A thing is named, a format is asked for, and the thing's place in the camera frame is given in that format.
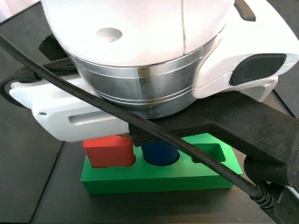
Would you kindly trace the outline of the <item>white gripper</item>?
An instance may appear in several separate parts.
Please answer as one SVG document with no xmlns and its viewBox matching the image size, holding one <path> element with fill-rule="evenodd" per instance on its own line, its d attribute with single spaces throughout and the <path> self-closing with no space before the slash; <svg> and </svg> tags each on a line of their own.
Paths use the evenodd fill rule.
<svg viewBox="0 0 299 224">
<path fill-rule="evenodd" d="M 127 122 L 87 104 L 47 80 L 13 82 L 9 95 L 32 111 L 37 123 L 61 141 L 77 142 L 128 133 Z"/>
</svg>

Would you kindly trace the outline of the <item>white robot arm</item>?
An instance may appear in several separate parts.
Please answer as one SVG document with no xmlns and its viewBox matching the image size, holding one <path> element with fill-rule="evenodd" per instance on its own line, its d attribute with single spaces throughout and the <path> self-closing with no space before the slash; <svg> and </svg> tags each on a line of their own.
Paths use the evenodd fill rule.
<svg viewBox="0 0 299 224">
<path fill-rule="evenodd" d="M 263 101 L 299 62 L 267 0 L 41 0 L 68 83 L 144 118 L 237 90 Z"/>
</svg>

